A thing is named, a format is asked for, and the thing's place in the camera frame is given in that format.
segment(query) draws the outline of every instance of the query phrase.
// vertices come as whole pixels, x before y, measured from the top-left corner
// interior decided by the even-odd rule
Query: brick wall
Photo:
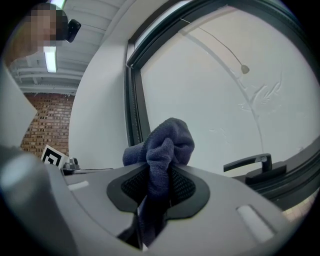
[[[48,144],[69,155],[69,122],[74,96],[55,93],[25,93],[36,108],[34,117],[23,138],[21,148],[41,157]]]

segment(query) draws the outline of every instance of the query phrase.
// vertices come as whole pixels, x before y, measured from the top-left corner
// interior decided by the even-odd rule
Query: person
[[[51,3],[40,3],[30,10],[17,27],[4,51],[7,67],[17,59],[56,46],[68,33],[66,13]]]
[[[11,64],[44,51],[44,47],[59,45],[67,32],[66,13],[51,3],[34,6],[13,31],[0,64],[0,146],[20,147],[37,114],[11,76]]]

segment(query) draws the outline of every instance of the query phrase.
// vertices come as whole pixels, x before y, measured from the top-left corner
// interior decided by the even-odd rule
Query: window frame
[[[319,61],[315,57],[301,24],[286,8],[269,0],[194,0],[168,15],[135,49],[136,40],[166,8],[179,1],[169,1],[155,11],[128,41],[125,64],[125,111],[129,146],[144,142],[150,125],[142,85],[141,68],[162,45],[188,24],[226,5],[258,16],[279,30],[299,49],[320,84]],[[287,171],[250,188],[287,210],[310,196],[320,186],[320,136],[308,147],[283,161]],[[245,175],[232,177],[245,183]]]

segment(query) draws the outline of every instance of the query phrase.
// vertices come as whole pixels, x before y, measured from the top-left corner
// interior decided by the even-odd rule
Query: fluorescent light
[[[55,46],[44,47],[46,70],[49,73],[57,72],[57,48]]]
[[[63,9],[65,6],[66,0],[51,0],[50,3]],[[57,48],[55,46],[48,46],[48,47],[44,47],[43,50],[45,55],[46,70],[49,73],[56,73],[57,72]]]
[[[59,8],[63,9],[65,6],[66,0],[51,0],[50,4],[56,5]]]

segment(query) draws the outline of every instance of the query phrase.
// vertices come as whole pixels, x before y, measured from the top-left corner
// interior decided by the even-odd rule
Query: towel
[[[138,216],[142,242],[149,246],[162,229],[169,204],[169,164],[187,165],[195,144],[187,124],[169,118],[153,130],[145,142],[125,149],[123,165],[147,162],[150,166],[147,195]]]

